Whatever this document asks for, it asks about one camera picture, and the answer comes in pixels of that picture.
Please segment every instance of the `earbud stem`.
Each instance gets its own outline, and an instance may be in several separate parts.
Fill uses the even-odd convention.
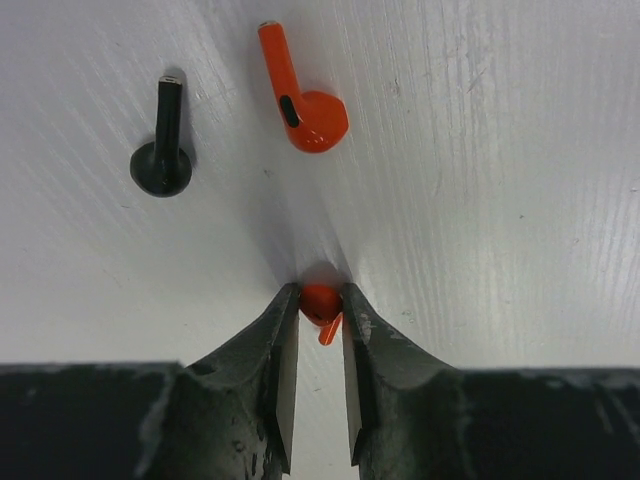
[[[300,101],[300,87],[282,25],[265,22],[260,25],[258,36],[276,97],[288,95],[292,100]]]
[[[182,83],[174,77],[161,77],[158,81],[158,115],[156,117],[155,160],[165,171],[177,168],[180,148],[180,111],[182,110]]]

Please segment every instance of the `wood grain texture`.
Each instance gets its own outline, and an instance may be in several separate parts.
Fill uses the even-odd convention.
[[[296,151],[256,28],[347,138]],[[318,262],[460,366],[640,364],[640,1],[5,0],[0,360],[190,362]],[[187,78],[191,185],[129,157]],[[348,467],[340,346],[301,330],[293,478]]]

